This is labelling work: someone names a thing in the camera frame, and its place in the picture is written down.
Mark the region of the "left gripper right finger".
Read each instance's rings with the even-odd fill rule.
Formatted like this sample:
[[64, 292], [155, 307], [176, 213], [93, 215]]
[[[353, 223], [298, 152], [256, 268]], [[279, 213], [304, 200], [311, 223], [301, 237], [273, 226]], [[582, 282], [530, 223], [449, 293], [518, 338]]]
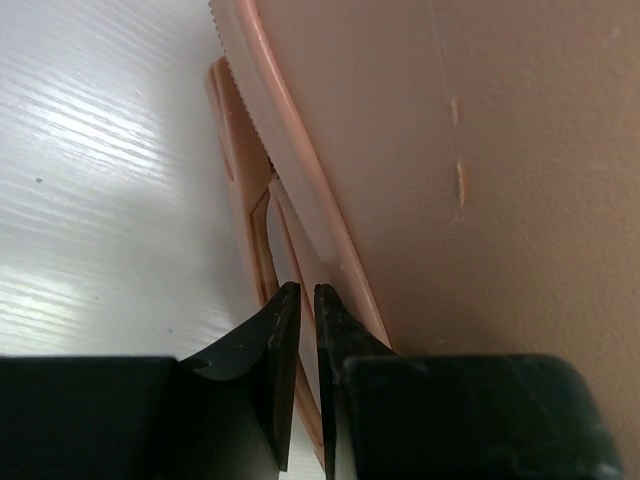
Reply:
[[345, 307], [314, 291], [325, 471], [329, 479], [394, 479], [399, 400], [389, 376], [399, 357]]

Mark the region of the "pink hard-shell suitcase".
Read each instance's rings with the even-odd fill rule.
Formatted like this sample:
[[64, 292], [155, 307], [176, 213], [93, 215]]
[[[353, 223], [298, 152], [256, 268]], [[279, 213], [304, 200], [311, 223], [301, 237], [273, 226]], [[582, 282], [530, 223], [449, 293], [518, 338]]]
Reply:
[[639, 475], [639, 5], [214, 1], [208, 89], [250, 291], [399, 357], [394, 479]]

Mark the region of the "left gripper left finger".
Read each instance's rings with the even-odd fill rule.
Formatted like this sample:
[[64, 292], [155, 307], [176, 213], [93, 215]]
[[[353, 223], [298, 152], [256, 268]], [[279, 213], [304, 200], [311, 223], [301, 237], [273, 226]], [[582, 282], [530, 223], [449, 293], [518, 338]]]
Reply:
[[180, 473], [280, 473], [288, 466], [300, 287], [179, 364]]

